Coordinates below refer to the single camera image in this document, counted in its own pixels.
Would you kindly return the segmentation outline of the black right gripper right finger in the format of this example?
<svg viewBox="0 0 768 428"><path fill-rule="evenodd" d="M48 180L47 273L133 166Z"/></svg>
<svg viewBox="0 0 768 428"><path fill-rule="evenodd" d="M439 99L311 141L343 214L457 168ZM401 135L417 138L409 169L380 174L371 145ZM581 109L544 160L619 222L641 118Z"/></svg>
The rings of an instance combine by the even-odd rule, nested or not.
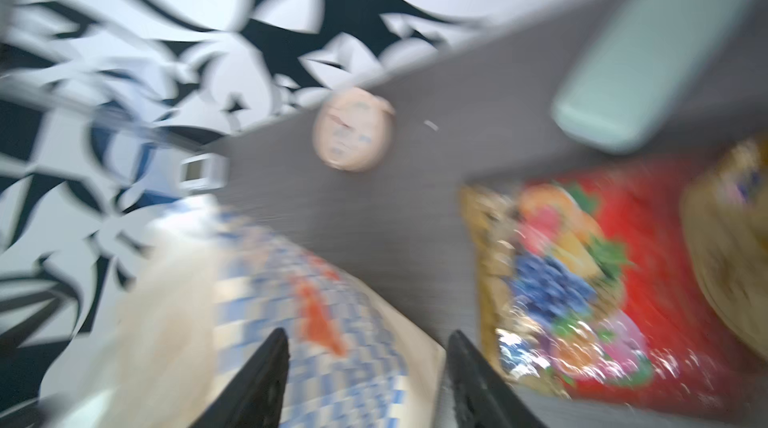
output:
<svg viewBox="0 0 768 428"><path fill-rule="evenodd" d="M448 339L447 369L459 427L546 427L460 330Z"/></svg>

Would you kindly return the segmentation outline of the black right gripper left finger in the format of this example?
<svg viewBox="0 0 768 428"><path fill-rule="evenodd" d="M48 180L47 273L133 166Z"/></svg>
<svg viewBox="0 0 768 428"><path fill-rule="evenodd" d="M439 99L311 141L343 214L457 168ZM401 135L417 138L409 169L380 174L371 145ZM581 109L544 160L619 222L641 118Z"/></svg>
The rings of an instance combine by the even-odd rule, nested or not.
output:
<svg viewBox="0 0 768 428"><path fill-rule="evenodd" d="M278 427L289 360L288 336L274 329L190 428Z"/></svg>

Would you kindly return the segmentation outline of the blue checkered paper bag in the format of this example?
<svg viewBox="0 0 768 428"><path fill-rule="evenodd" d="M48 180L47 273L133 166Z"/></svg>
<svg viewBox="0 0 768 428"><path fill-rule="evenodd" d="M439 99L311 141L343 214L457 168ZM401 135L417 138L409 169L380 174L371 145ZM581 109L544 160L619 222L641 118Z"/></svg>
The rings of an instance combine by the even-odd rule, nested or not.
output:
<svg viewBox="0 0 768 428"><path fill-rule="evenodd" d="M275 330L281 427L428 427L444 349L362 281L210 195L146 229L133 286L44 377L67 427L187 427Z"/></svg>

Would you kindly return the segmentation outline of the red fruit snack bag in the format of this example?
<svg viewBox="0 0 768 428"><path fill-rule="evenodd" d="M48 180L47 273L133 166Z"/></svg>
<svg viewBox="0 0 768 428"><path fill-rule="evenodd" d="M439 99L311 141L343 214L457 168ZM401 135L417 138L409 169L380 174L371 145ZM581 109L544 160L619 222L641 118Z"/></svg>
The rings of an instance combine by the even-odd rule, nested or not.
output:
<svg viewBox="0 0 768 428"><path fill-rule="evenodd" d="M460 192L480 350L508 383L731 421L757 358L706 301L679 213L708 153L651 156Z"/></svg>

